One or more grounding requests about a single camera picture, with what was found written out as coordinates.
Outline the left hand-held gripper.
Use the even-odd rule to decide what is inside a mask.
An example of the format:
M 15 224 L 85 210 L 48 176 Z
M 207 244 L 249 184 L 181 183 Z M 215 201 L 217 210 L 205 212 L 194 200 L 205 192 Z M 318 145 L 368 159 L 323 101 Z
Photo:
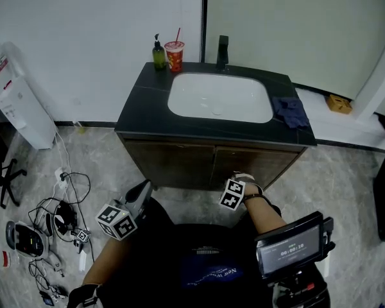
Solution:
M 104 204 L 96 214 L 102 231 L 113 239 L 123 240 L 134 233 L 150 201 L 153 186 L 145 180 L 127 190 L 120 198 Z

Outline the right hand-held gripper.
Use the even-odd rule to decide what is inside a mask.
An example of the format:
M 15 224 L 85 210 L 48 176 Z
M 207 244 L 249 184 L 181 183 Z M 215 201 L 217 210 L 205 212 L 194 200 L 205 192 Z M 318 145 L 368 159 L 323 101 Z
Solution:
M 218 205 L 228 210 L 237 210 L 244 198 L 244 191 L 247 184 L 255 184 L 255 179 L 252 175 L 234 173 L 234 175 L 227 180 Z

